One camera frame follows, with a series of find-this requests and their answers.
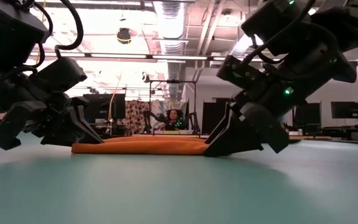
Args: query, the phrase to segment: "table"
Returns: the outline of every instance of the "table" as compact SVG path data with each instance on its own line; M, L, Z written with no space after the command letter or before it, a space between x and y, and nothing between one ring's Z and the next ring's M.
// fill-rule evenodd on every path
M0 223L358 223L358 145L302 141L231 157L0 149Z
M179 138L201 138L208 139L209 135L196 135L196 134L133 134L135 137L149 137L149 136L158 136L158 137L179 137ZM329 136L290 136L290 140L304 140L304 139L313 139L313 140L332 140Z

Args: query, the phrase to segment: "orange towel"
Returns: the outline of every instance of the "orange towel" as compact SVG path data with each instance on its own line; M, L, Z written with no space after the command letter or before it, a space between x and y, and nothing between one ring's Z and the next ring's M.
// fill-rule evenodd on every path
M88 154L155 154L155 155L203 155L208 146L204 139L134 136L107 139L102 144L74 144L72 153Z

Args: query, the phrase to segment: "robot arm in background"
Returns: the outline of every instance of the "robot arm in background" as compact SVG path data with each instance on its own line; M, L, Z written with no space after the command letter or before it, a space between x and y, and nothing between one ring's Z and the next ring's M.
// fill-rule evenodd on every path
M153 117L156 121L164 123L164 124L168 124L169 120L164 117L163 114L159 114L159 116L155 115L153 112L149 111L149 110L144 110L143 111L143 117L144 117L144 123L145 123L145 127L143 132L150 134L152 132L152 125L150 122L150 117Z
M193 134L200 134L200 126L198 124L197 112L189 113L188 120L190 121L191 128L193 130Z
M243 23L255 50L243 61L227 56L219 69L219 78L243 90L227 103L224 118L206 141L206 156L263 150L263 142L279 153L289 144L279 117L306 103L330 79L356 81L343 52L358 47L358 0L325 1L310 16L314 2L263 0ZM263 45L256 45L255 35ZM262 54L264 49L286 56L273 61ZM250 65L257 55L265 62L264 72Z
M76 142L101 143L103 140L83 117L87 100L69 98L65 91L86 79L82 68L73 60L61 57L59 49L72 50L81 44L83 28L78 13L68 0L62 3L73 14L78 38L75 43L55 47L58 59L41 71L37 67L45 59L42 44L52 34L29 12L34 0L20 3L0 0L0 147L8 150L21 144L17 135L23 131L43 138L41 144L71 146ZM40 47L40 62L24 65L35 45ZM24 71L31 71L30 76Z

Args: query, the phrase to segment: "person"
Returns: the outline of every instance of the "person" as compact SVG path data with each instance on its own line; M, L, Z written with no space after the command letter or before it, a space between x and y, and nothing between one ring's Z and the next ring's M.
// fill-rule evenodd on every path
M168 122L162 125L162 130L177 131L186 129L183 112L181 110L168 110L167 119Z

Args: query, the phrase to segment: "computer monitor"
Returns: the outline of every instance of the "computer monitor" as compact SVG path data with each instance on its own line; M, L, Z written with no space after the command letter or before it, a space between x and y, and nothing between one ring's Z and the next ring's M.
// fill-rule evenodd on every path
M112 94L84 94L89 105L84 111L87 122L94 124L97 119L108 120L109 105ZM125 94L115 94L111 105L111 117L114 119L125 118Z
M358 119L358 102L331 102L333 119Z
M298 126L321 124L320 103L308 103L295 108L295 123Z

